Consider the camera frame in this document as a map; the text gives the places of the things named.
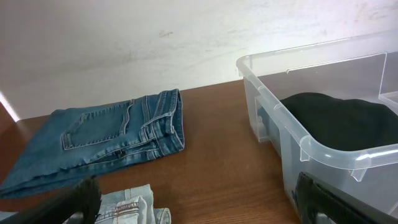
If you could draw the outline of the black garment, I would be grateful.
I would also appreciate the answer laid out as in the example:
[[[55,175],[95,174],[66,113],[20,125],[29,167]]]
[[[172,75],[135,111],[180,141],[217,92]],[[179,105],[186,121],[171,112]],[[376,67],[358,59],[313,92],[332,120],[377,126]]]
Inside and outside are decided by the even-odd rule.
[[[397,115],[385,105],[310,92],[280,102],[326,147],[359,151],[397,143]]]

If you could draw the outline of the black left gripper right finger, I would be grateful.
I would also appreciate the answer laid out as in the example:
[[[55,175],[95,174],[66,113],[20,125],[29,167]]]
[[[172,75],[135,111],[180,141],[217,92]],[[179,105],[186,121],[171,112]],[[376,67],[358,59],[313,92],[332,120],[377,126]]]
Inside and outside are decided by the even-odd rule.
[[[294,201],[304,224],[397,224],[397,219],[307,172],[298,175]]]

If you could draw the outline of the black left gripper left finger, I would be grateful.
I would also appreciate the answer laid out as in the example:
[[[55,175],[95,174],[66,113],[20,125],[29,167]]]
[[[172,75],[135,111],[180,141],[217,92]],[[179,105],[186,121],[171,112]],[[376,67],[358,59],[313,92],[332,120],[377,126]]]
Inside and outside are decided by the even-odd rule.
[[[88,177],[73,187],[33,207],[1,220],[2,224],[94,223],[101,206],[101,190],[95,177]]]

